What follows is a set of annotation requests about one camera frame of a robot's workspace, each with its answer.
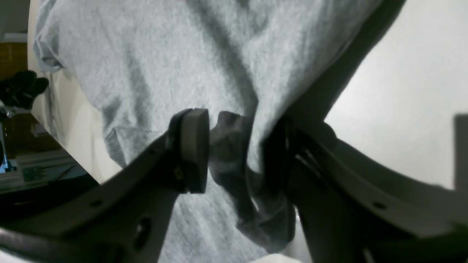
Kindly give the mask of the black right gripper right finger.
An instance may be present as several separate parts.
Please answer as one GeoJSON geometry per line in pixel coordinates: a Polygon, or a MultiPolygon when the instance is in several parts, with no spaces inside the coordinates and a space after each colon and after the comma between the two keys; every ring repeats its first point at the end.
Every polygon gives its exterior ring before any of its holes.
{"type": "Polygon", "coordinates": [[[268,182],[299,213],[314,263],[466,263],[467,196],[395,172],[283,118],[265,143],[268,182]]]}

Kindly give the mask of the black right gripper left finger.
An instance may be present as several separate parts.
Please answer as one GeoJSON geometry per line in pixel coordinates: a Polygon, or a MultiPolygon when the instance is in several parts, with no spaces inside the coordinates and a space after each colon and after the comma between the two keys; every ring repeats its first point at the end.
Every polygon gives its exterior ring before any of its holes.
{"type": "Polygon", "coordinates": [[[1,250],[37,263],[156,263],[174,203],[206,189],[210,120],[183,110],[109,181],[63,205],[1,226],[1,250]]]}

